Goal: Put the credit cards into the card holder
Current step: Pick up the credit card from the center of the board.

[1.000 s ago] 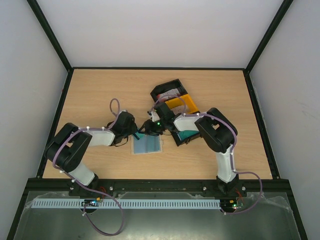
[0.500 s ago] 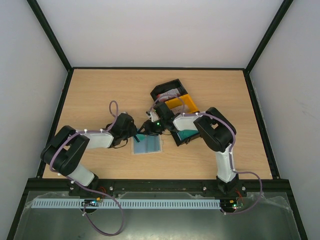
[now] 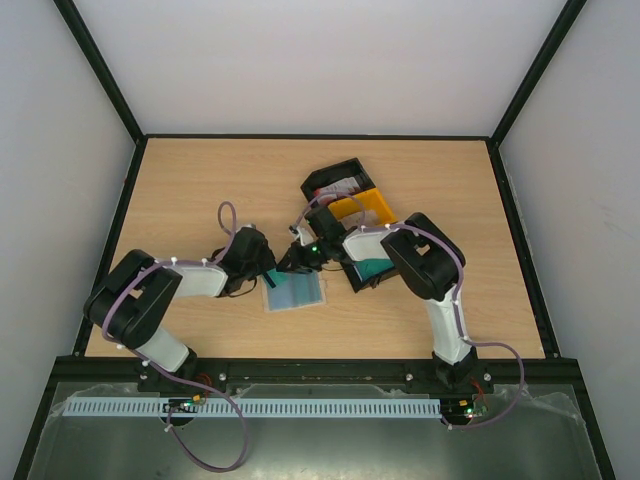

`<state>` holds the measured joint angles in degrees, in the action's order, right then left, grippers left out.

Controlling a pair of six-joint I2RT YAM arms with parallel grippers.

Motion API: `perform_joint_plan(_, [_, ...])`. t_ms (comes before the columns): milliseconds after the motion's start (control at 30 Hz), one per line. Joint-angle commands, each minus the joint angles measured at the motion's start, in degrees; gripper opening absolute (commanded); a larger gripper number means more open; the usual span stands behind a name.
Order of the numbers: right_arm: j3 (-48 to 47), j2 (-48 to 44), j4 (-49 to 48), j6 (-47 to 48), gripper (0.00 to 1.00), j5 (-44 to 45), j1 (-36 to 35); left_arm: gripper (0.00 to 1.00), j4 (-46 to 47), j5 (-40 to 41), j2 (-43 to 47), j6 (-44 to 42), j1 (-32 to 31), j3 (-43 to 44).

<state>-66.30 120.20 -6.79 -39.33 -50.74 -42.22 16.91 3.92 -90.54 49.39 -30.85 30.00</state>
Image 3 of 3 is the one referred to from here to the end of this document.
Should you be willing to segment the beige card holder wallet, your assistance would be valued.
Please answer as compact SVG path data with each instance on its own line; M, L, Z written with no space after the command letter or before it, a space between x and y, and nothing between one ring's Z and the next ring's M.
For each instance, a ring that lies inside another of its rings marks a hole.
M270 289L262 278L263 305L266 312L285 312L326 303L326 282L318 272L279 273L281 283L275 289Z

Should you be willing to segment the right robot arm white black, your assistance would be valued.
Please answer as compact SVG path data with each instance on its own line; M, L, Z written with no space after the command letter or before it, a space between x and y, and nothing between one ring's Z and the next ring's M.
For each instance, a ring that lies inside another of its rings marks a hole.
M305 215L310 233L298 222L289 227L293 242L277 263L286 273L320 271L330 261L344 266L389 260L409 290L424 301L433 335L435 376L445 390L460 390L477 360L461 307L465 257L424 214L405 221L345 227L326 207Z

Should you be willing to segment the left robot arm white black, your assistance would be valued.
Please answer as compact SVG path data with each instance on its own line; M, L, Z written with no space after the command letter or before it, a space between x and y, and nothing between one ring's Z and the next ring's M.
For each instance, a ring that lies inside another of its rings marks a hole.
M276 266L265 235L243 226L230 243L199 261L161 261L134 249L127 253L86 300L83 313L105 338L134 353L163 373L191 381L197 355L162 327L176 298L233 298L245 283L260 277L275 283L268 272Z

